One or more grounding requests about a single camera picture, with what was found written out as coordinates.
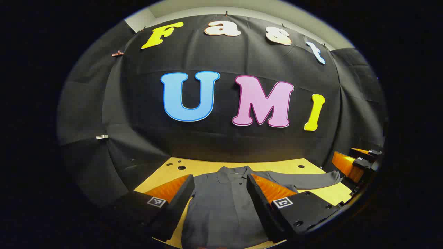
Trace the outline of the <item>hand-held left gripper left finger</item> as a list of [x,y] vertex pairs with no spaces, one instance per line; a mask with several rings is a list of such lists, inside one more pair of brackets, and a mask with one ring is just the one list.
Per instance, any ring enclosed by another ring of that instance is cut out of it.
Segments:
[[171,239],[195,187],[192,174],[146,192],[130,191],[111,204],[111,219],[138,238]]

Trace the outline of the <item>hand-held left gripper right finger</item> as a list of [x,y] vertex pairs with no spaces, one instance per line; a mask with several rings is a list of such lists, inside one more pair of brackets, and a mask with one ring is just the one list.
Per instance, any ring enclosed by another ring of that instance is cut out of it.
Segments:
[[296,193],[256,174],[249,174],[247,190],[268,239],[274,243],[305,241],[317,227],[341,209],[311,191]]

